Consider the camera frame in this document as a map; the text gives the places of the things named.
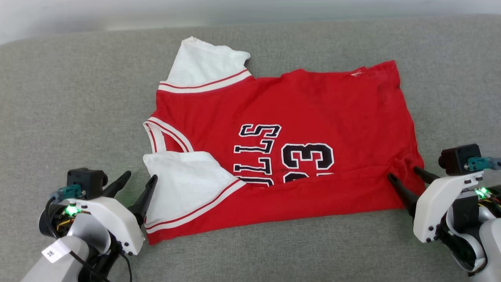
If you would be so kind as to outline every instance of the black cable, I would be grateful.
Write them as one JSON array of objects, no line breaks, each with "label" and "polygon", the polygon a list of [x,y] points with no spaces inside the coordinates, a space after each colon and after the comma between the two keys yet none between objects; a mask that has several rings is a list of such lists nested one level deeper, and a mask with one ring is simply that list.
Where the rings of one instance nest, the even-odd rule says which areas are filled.
[{"label": "black cable", "polygon": [[[58,240],[60,238],[60,236],[57,234],[54,226],[51,223],[51,216],[50,216],[50,212],[49,212],[50,206],[55,199],[56,199],[56,197],[50,198],[49,201],[47,202],[47,205],[45,205],[45,221],[47,222],[47,226],[49,228],[49,231],[52,233],[52,237],[54,237],[54,239]],[[102,274],[97,272],[90,264],[86,263],[83,259],[81,259],[72,250],[70,251],[70,255],[74,259],[76,259],[81,265],[83,265],[83,267],[85,267],[88,271],[90,271],[94,275],[97,275],[97,277],[99,277],[102,281],[110,282],[106,277],[104,277]]]},{"label": "black cable", "polygon": [[132,269],[130,268],[130,261],[129,259],[124,255],[124,254],[120,254],[124,259],[125,261],[127,262],[127,267],[129,268],[129,281],[132,282]]}]

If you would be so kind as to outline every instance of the robotic arm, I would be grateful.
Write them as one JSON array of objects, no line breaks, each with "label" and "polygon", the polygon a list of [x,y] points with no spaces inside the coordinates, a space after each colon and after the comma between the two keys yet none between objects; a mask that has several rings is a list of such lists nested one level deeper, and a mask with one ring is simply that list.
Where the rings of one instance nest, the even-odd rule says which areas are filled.
[{"label": "robotic arm", "polygon": [[423,243],[440,240],[472,281],[501,278],[501,186],[474,188],[483,170],[501,169],[501,159],[482,158],[478,145],[443,150],[439,164],[448,177],[421,168],[414,172],[430,184],[418,197],[388,175],[413,218],[414,235]]},{"label": "robotic arm", "polygon": [[125,208],[115,195],[131,176],[125,172],[105,190],[103,171],[68,172],[67,186],[51,194],[39,219],[43,235],[57,241],[46,248],[22,282],[109,281],[108,273],[120,256],[137,255],[143,245],[144,223],[157,177],[154,175],[134,205]]}]

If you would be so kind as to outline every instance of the white logo on jersey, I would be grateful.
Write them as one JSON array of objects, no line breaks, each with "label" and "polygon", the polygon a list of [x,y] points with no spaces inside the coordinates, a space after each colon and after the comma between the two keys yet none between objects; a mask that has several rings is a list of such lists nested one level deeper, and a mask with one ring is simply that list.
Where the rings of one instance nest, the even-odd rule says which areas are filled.
[{"label": "white logo on jersey", "polygon": [[363,74],[363,73],[365,73],[365,72],[361,72],[360,70],[357,70],[357,72],[356,72],[356,73],[352,73],[352,74],[350,74],[350,75],[351,75],[351,76],[354,76],[354,77],[357,77],[358,75]]}]

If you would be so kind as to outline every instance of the gray fabric surface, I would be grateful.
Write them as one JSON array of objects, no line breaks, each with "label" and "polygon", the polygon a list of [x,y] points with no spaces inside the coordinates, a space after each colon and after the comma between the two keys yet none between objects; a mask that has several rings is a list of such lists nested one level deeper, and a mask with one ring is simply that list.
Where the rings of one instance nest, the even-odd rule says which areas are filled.
[{"label": "gray fabric surface", "polygon": [[[500,155],[501,17],[468,16],[73,34],[0,47],[0,276],[19,281],[52,242],[37,230],[66,171],[148,179],[141,123],[155,109],[180,41],[250,52],[254,76],[297,68],[347,71],[395,59],[426,167],[440,151],[478,143]],[[486,172],[485,185],[501,182]],[[401,210],[231,228],[145,246],[134,281],[462,281],[446,247],[422,244]],[[119,260],[111,281],[128,281]]]}]

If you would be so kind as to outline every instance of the red and white striped trim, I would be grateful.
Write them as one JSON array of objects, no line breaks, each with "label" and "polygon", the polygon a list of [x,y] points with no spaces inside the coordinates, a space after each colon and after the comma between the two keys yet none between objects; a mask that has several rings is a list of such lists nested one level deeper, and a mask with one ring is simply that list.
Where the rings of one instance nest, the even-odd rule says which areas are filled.
[{"label": "red and white striped trim", "polygon": [[164,221],[164,222],[154,222],[151,224],[144,224],[144,227],[146,228],[147,233],[153,233],[158,230],[162,229],[170,229],[170,228],[175,228],[180,225],[183,225],[185,223],[188,223],[192,221],[193,219],[199,217],[200,215],[206,213],[207,211],[211,210],[215,206],[217,206],[219,203],[221,203],[224,199],[226,199],[229,195],[231,195],[233,192],[236,190],[240,189],[243,187],[246,183],[240,179],[236,179],[233,181],[230,185],[228,185],[226,188],[224,188],[219,195],[217,195],[212,201],[208,202],[207,204],[199,207],[198,209],[183,215],[179,218],[169,220],[169,221]]},{"label": "red and white striped trim", "polygon": [[151,149],[154,153],[167,151],[163,133],[172,137],[172,139],[174,139],[179,146],[181,146],[183,152],[193,152],[193,146],[188,138],[186,138],[186,136],[170,124],[167,124],[156,117],[150,117],[143,125],[150,138]]},{"label": "red and white striped trim", "polygon": [[202,85],[176,86],[167,83],[167,81],[161,81],[158,90],[167,91],[171,93],[202,93],[230,86],[250,76],[252,76],[251,73],[247,69],[244,69],[232,76],[228,76],[227,78]]}]

